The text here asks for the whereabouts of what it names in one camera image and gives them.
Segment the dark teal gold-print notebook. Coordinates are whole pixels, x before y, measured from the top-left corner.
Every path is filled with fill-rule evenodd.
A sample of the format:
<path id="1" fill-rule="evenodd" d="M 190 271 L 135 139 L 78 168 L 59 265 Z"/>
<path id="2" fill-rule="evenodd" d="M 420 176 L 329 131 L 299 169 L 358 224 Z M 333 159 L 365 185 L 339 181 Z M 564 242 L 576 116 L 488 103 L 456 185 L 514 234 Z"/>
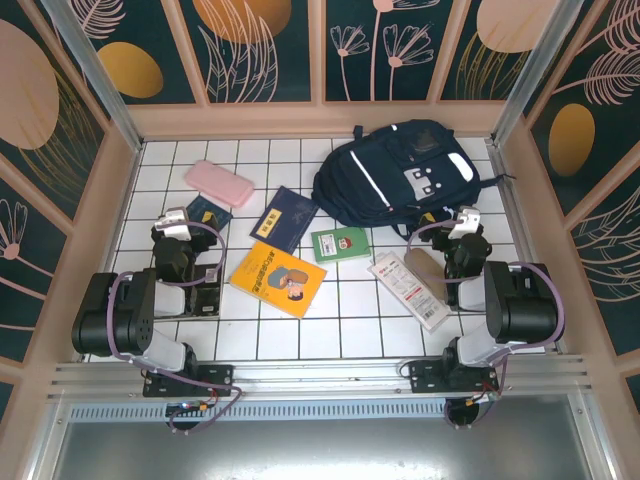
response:
<path id="1" fill-rule="evenodd" d="M 187 207 L 186 212 L 189 220 L 198 222 L 198 214 L 203 211 L 212 211 L 216 214 L 220 231 L 231 221 L 233 216 L 230 212 L 213 203 L 202 195 L 197 196 Z"/>

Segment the pink pencil case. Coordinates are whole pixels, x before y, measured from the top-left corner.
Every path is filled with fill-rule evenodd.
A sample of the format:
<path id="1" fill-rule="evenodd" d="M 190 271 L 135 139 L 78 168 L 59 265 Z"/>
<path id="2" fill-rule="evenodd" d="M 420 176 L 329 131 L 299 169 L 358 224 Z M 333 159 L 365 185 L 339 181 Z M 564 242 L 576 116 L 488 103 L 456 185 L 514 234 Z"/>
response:
<path id="1" fill-rule="evenodd" d="M 204 195 L 235 208 L 254 192 L 254 183 L 206 160 L 200 160 L 184 176 L 185 183 Z"/>

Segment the black book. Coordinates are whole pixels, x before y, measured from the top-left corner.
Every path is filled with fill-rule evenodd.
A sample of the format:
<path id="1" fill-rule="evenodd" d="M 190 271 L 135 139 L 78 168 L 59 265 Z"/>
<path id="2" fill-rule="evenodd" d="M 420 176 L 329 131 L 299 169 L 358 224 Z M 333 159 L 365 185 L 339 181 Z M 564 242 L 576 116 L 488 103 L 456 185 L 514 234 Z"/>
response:
<path id="1" fill-rule="evenodd" d="M 216 268 L 217 264 L 196 265 L 194 267 L 193 279 L 199 280 L 207 277 L 207 280 L 185 289 L 186 315 L 192 317 L 219 316 L 222 275 L 220 271 L 213 274 Z"/>

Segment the navy blue backpack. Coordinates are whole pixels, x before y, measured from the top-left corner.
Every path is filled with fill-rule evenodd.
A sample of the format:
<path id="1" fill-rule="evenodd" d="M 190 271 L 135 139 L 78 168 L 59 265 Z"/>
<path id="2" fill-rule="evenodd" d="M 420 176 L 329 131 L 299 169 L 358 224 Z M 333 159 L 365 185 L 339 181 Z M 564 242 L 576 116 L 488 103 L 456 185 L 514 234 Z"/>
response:
<path id="1" fill-rule="evenodd" d="M 404 240 L 424 215 L 452 220 L 505 176 L 482 179 L 454 131 L 427 119 L 391 124 L 333 150 L 314 176 L 312 200 L 348 227 L 390 227 Z"/>

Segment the white ruler set package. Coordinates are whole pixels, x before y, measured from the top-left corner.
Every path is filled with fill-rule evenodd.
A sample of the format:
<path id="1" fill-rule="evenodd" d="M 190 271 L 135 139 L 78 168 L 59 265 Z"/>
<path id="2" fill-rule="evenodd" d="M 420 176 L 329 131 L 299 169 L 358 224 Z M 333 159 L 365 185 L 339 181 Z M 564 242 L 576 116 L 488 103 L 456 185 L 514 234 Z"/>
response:
<path id="1" fill-rule="evenodd" d="M 368 271 L 428 332 L 438 329 L 451 313 L 395 253 L 379 254 Z"/>

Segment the navy book with yellow label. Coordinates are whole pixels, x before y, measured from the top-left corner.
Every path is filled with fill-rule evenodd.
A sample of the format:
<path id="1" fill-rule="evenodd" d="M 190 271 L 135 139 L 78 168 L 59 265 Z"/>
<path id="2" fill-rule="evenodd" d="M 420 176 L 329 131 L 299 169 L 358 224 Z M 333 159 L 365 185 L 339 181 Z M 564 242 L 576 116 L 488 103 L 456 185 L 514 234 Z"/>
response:
<path id="1" fill-rule="evenodd" d="M 250 237 L 293 254 L 318 209 L 313 200 L 280 186 L 251 230 Z"/>

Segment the yellow cartoon picture book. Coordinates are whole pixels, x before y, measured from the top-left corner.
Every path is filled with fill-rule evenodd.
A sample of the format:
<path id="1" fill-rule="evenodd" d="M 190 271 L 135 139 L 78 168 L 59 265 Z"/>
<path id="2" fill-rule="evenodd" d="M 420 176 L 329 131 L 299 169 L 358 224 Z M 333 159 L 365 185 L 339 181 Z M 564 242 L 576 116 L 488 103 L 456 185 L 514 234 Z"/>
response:
<path id="1" fill-rule="evenodd" d="M 230 276 L 235 288 L 301 319 L 327 272 L 286 252 L 256 242 Z"/>

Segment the green notebook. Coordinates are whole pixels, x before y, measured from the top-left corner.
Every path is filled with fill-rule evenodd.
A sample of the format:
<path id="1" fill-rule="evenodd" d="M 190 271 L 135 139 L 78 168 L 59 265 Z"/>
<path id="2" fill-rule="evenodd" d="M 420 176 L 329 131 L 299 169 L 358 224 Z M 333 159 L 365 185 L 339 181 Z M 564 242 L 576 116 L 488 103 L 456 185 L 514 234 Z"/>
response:
<path id="1" fill-rule="evenodd" d="M 371 256 L 366 232 L 358 227 L 342 227 L 311 234 L 318 264 L 341 262 Z"/>

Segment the tan pencil pouch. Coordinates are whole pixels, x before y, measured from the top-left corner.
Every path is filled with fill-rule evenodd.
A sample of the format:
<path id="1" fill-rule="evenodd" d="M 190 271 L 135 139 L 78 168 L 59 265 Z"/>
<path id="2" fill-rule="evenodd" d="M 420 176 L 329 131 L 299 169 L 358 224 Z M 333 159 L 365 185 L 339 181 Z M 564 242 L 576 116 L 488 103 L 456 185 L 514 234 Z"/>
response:
<path id="1" fill-rule="evenodd" d="M 445 302 L 447 299 L 444 268 L 441 267 L 425 250 L 411 249 L 404 255 L 407 268 L 424 284 L 433 295 Z"/>

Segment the grey metal front panel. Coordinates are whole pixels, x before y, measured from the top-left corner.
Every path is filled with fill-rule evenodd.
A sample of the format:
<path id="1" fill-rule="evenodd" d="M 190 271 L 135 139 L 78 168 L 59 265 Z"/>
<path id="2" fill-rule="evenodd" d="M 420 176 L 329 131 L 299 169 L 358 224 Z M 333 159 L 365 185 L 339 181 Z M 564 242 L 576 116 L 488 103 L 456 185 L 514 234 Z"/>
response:
<path id="1" fill-rule="evenodd" d="M 74 424 L 54 480 L 600 480 L 572 431 L 456 431 L 442 421 Z"/>

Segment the aluminium side rail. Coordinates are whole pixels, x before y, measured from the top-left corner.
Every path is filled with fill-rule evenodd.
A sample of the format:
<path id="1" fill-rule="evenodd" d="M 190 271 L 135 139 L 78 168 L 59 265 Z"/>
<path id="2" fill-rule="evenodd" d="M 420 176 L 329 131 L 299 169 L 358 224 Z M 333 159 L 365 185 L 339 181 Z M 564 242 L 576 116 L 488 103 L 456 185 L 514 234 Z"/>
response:
<path id="1" fill-rule="evenodd" d="M 553 334 L 544 341 L 530 344 L 524 347 L 525 350 L 531 348 L 544 347 L 546 351 L 555 351 L 562 354 L 562 347 L 558 346 L 566 324 L 566 314 L 558 288 L 550 278 L 549 273 L 539 273 L 542 264 L 534 264 L 538 260 L 538 256 L 533 245 L 530 229 L 524 215 L 524 209 L 516 190 L 516 174 L 511 172 L 507 165 L 506 159 L 501 152 L 501 148 L 495 145 L 495 142 L 489 138 L 486 141 L 486 148 L 489 155 L 492 168 L 496 175 L 504 175 L 505 180 L 499 186 L 501 199 L 505 208 L 505 214 L 516 246 L 519 260 L 534 270 L 543 283 L 550 290 L 553 304 L 556 307 L 558 320 L 556 329 Z"/>

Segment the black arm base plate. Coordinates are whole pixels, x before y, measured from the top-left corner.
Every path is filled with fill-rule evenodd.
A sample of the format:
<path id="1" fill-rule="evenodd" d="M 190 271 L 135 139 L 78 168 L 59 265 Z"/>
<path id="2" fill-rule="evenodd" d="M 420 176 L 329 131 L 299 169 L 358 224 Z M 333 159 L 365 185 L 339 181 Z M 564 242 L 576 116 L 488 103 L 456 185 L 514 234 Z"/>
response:
<path id="1" fill-rule="evenodd" d="M 493 368 L 464 365 L 449 368 L 435 360 L 412 361 L 408 368 L 413 393 L 471 393 L 481 392 L 484 387 L 497 392 L 499 388 Z"/>
<path id="2" fill-rule="evenodd" d="M 233 377 L 234 367 L 232 365 L 200 364 L 192 379 L 207 384 L 221 385 L 221 388 L 216 389 L 218 396 L 229 397 Z M 165 375 L 147 372 L 142 395 L 145 398 L 200 398 L 210 397 L 211 389 L 168 378 Z"/>

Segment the aluminium corner post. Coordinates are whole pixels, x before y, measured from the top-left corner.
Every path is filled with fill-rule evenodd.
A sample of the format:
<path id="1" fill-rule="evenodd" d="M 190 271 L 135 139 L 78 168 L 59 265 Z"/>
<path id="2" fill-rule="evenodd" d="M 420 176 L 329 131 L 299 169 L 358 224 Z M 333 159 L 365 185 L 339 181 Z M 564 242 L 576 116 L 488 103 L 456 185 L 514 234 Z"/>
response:
<path id="1" fill-rule="evenodd" d="M 43 6 L 62 38 L 84 69 L 88 81 L 93 85 L 99 99 L 109 112 L 112 121 L 123 135 L 127 145 L 135 152 L 141 150 L 141 139 L 134 121 L 104 69 L 93 45 L 78 23 L 72 7 L 66 0 L 42 0 Z"/>
<path id="2" fill-rule="evenodd" d="M 508 140 L 544 73 L 579 16 L 583 3 L 584 0 L 559 0 L 554 7 L 490 135 L 491 146 L 495 149 L 502 147 Z"/>

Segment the aluminium front rail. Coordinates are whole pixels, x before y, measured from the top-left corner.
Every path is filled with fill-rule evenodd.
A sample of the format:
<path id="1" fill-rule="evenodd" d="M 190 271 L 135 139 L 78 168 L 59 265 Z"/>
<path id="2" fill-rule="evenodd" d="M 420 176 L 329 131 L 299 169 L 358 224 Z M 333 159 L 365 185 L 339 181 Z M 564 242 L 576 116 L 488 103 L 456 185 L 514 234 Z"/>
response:
<path id="1" fill-rule="evenodd" d="M 386 399 L 411 395 L 398 359 L 239 361 L 233 384 L 257 400 Z M 538 396 L 589 393 L 592 381 L 579 355 L 514 355 L 503 393 Z M 127 363 L 66 363 L 46 387 L 51 401 L 141 401 L 143 377 Z"/>

